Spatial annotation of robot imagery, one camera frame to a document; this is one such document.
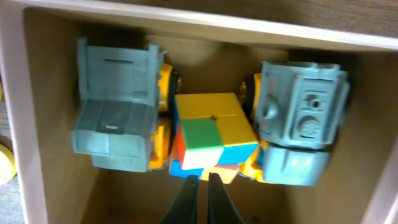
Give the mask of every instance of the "yellow toy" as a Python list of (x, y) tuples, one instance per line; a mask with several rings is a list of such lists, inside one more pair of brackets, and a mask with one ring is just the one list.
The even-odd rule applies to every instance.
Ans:
[(239, 102), (242, 105), (245, 115), (254, 119), (261, 91), (261, 73), (248, 76), (239, 87)]
[(163, 63), (159, 71), (160, 80), (158, 81), (160, 91), (159, 112), (172, 109), (174, 95), (180, 93), (182, 79), (171, 65)]
[(171, 125), (170, 118), (162, 118), (160, 120), (154, 135), (155, 151), (149, 161), (148, 169), (160, 169), (165, 165), (169, 156)]
[(260, 150), (265, 150), (268, 146), (268, 143), (265, 141), (261, 141), (260, 145), (254, 150), (254, 152), (250, 155), (246, 162), (243, 162), (239, 165), (239, 170), (241, 174), (245, 177), (250, 177), (251, 179), (255, 179), (260, 183), (268, 183), (270, 182), (264, 181), (262, 168), (257, 164), (257, 156), (259, 155)]
[(0, 144), (0, 185), (7, 183), (17, 174), (13, 153)]

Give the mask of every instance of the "rubik's cube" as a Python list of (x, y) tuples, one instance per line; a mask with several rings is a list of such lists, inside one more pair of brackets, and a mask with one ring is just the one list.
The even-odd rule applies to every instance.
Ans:
[(236, 165), (257, 147), (234, 93), (176, 95), (175, 126), (181, 170)]
[(209, 173), (217, 173), (224, 184), (230, 184), (239, 172), (238, 164), (183, 170), (175, 148), (176, 143), (173, 144), (169, 165), (169, 172), (173, 176), (187, 178), (189, 175), (197, 175), (198, 179), (209, 181)]

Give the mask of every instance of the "toy truck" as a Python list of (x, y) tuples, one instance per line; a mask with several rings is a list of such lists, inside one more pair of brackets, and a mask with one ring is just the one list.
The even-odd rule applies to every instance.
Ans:
[[(137, 50), (78, 41), (81, 111), (72, 131), (76, 153), (89, 154), (96, 167), (148, 169), (155, 138), (170, 136), (157, 134), (158, 114), (169, 110), (180, 83), (163, 58), (156, 44)], [(157, 160), (155, 164), (153, 168), (161, 166)]]
[(241, 84), (243, 109), (269, 144), (259, 153), (266, 182), (314, 185), (328, 162), (349, 84), (339, 65), (263, 62)]

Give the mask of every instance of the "wooden surface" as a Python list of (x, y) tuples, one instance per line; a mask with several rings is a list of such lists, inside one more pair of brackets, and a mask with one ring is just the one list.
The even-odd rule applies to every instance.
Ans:
[(398, 138), (384, 167), (382, 176), (366, 209), (362, 224), (384, 223), (394, 219), (398, 223)]
[(105, 0), (398, 37), (393, 0)]
[[(24, 90), (20, 94), (30, 95), (36, 105), (31, 106), (29, 113), (34, 115), (31, 119), (35, 121), (32, 126), (47, 206), (46, 220), (30, 223), (81, 223), (90, 195), (95, 191), (99, 169), (91, 165), (89, 156), (75, 154), (71, 145), (71, 130), (79, 102), (75, 90), (78, 75), (76, 40), (80, 33), (75, 26), (55, 16), (30, 9), (25, 10), (24, 15), (29, 57), (29, 73), (26, 74), (29, 76), (24, 78), (29, 80), (31, 92)], [(21, 155), (24, 156), (28, 149), (23, 148)]]
[(349, 73), (351, 89), (345, 123), (319, 183), (309, 188), (287, 187), (291, 219), (296, 224), (382, 223), (365, 222), (363, 215), (398, 133), (394, 101), (398, 76), (391, 73), (398, 69), (398, 55), (290, 52), (290, 60), (305, 59), (340, 64)]
[(60, 10), (59, 16), (124, 27), (148, 34), (210, 39), (263, 47), (324, 50), (398, 50), (398, 39), (164, 7), (85, 0), (15, 0)]

